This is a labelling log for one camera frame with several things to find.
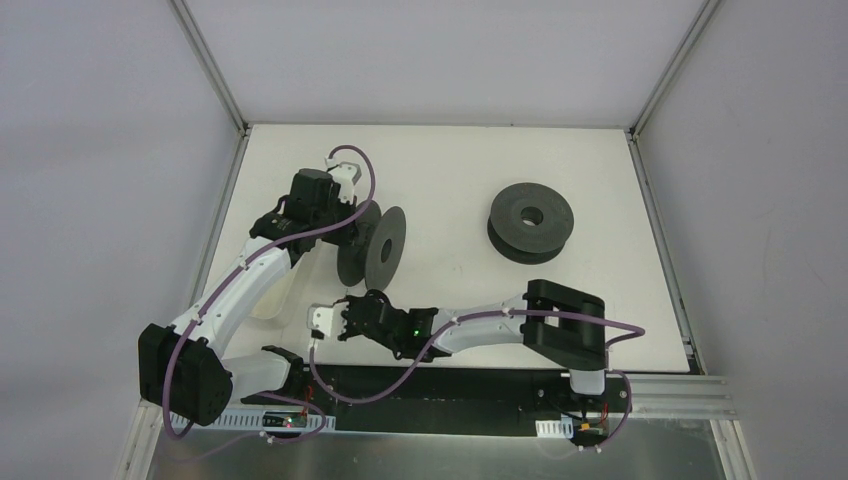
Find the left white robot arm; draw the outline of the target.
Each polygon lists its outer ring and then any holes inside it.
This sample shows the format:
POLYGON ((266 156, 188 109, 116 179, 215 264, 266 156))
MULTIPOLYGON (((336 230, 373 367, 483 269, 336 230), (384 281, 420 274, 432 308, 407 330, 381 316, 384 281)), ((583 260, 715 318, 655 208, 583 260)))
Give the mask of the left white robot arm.
POLYGON ((142 399, 168 405, 197 425, 208 426, 229 403, 268 391, 281 404, 297 402, 305 378, 301 359, 266 346, 235 358, 227 346, 254 306, 300 258, 322 240, 348 244, 356 236, 358 166, 343 162, 326 171, 303 168, 274 210, 256 220, 242 250, 212 291, 168 326, 148 325, 138 340, 142 399))

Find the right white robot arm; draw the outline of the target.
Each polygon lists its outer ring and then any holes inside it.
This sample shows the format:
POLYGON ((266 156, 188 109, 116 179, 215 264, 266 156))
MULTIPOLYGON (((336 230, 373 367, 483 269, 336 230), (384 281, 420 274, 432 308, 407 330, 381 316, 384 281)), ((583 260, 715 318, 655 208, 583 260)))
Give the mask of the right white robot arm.
POLYGON ((465 310, 393 306, 371 289, 347 295, 340 312, 342 342, 364 337, 397 359, 430 363, 471 348, 521 344, 569 371, 569 400, 583 410, 607 397, 604 301, 592 294, 536 279, 508 300, 465 310))

